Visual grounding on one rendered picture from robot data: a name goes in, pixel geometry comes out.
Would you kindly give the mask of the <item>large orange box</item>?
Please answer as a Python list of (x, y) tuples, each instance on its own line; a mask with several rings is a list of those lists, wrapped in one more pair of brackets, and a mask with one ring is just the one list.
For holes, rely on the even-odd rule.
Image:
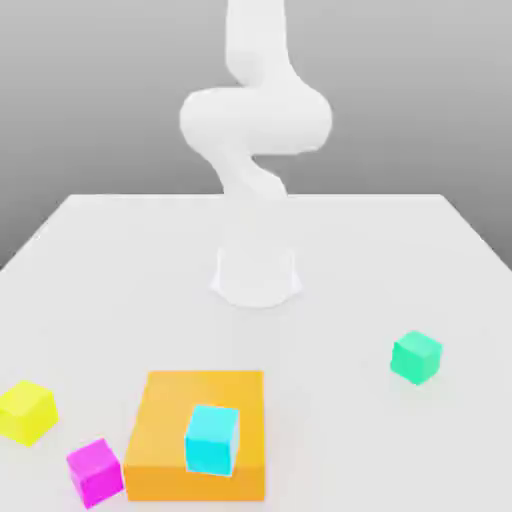
[[(240, 413), (231, 477), (185, 467), (184, 436), (196, 405)], [(264, 386), (260, 371), (153, 371), (123, 464), (131, 501), (261, 501), (265, 497)]]

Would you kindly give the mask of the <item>small yellow cube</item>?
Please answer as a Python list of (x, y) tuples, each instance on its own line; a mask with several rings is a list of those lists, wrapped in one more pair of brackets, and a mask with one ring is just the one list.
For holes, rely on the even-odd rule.
[(54, 394), (21, 380), (0, 396), (0, 436), (30, 447), (58, 421)]

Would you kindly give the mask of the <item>small magenta cube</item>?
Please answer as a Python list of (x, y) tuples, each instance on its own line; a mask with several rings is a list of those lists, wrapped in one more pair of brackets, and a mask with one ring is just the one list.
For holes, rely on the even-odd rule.
[(71, 452), (66, 462), (86, 509), (124, 489), (120, 462), (104, 438)]

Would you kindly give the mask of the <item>small cyan cube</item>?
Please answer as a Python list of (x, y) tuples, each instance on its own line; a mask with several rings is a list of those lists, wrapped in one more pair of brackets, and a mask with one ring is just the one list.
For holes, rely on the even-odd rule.
[(201, 404), (194, 407), (184, 436), (187, 471), (231, 477), (239, 446), (237, 409)]

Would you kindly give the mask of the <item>small green cube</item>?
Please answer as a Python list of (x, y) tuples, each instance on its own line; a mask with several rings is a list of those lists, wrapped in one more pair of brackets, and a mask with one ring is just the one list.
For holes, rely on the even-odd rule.
[(391, 370), (415, 385), (433, 377), (440, 367), (443, 345), (419, 331), (410, 331), (393, 345)]

